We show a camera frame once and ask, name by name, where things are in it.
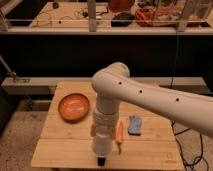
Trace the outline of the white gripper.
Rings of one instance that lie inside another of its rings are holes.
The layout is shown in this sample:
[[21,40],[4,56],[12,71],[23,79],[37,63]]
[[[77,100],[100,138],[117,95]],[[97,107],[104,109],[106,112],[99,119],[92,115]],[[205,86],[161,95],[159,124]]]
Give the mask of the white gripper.
[[118,112],[113,114],[103,114],[95,109],[92,117],[93,122],[90,131],[90,135],[92,137],[94,137],[101,128],[104,128],[106,133],[108,133],[112,138],[115,137],[116,125],[119,119]]

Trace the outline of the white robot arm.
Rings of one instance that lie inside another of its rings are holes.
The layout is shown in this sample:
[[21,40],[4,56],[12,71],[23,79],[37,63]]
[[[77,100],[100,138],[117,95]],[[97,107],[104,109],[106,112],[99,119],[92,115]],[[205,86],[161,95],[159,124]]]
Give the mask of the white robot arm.
[[92,77],[97,123],[115,125],[124,101],[213,137],[213,98],[139,83],[129,75],[128,67],[116,62]]

